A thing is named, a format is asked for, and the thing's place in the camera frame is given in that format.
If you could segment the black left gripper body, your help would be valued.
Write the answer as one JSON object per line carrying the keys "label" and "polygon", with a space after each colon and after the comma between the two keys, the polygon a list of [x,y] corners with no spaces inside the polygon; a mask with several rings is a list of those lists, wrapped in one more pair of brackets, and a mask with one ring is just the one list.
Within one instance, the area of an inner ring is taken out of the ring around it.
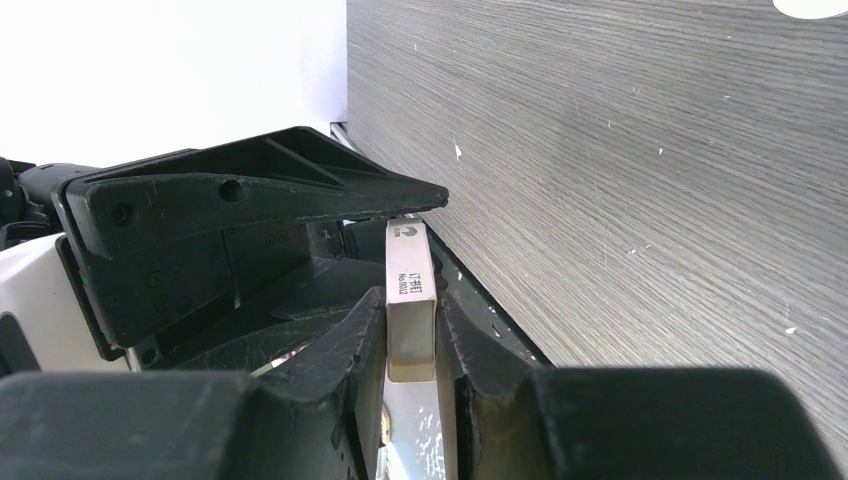
{"label": "black left gripper body", "polygon": [[236,339],[279,324],[320,332],[372,287],[380,250],[349,254],[354,226],[263,222],[108,260],[58,239],[98,359],[126,367],[224,369]]}

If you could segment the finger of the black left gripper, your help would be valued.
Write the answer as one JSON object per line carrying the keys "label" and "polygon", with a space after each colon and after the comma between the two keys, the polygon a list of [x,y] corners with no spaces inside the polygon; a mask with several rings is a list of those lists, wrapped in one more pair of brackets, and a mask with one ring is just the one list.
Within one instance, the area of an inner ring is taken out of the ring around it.
{"label": "finger of the black left gripper", "polygon": [[86,251],[114,259],[260,222],[426,212],[447,188],[388,170],[309,127],[97,170],[62,206]]}

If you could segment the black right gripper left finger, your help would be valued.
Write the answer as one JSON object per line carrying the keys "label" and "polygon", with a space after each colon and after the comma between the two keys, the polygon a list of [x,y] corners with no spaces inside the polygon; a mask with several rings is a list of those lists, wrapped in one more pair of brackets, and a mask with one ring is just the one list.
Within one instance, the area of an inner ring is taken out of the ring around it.
{"label": "black right gripper left finger", "polygon": [[371,479],[385,292],[262,376],[19,373],[1,383],[5,479]]}

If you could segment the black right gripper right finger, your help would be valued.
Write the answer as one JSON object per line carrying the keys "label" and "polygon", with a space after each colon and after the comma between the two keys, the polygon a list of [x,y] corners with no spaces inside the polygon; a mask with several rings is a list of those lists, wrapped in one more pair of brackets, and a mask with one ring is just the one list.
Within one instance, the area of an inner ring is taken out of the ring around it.
{"label": "black right gripper right finger", "polygon": [[837,479],[803,406],[739,368],[534,366],[451,298],[436,316],[452,479]]}

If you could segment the white playing card box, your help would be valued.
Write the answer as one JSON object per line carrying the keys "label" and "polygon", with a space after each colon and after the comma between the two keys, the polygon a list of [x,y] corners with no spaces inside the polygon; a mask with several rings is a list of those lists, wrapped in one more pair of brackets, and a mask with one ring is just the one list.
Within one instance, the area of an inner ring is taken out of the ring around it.
{"label": "white playing card box", "polygon": [[436,376],[437,288],[426,224],[391,219],[385,243],[387,373],[395,383]]}

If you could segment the white stapler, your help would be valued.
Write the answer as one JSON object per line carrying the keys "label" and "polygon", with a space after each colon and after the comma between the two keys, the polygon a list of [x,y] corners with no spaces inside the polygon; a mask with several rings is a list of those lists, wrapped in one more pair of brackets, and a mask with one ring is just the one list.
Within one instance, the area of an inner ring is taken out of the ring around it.
{"label": "white stapler", "polygon": [[845,16],[847,0],[772,0],[783,15],[799,20],[824,20]]}

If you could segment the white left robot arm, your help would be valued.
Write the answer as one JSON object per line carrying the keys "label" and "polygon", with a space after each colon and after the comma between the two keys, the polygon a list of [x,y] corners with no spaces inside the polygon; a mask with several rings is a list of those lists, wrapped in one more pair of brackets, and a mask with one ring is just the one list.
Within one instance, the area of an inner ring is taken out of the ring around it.
{"label": "white left robot arm", "polygon": [[97,168],[1,162],[1,371],[172,368],[272,319],[342,226],[446,205],[309,127]]}

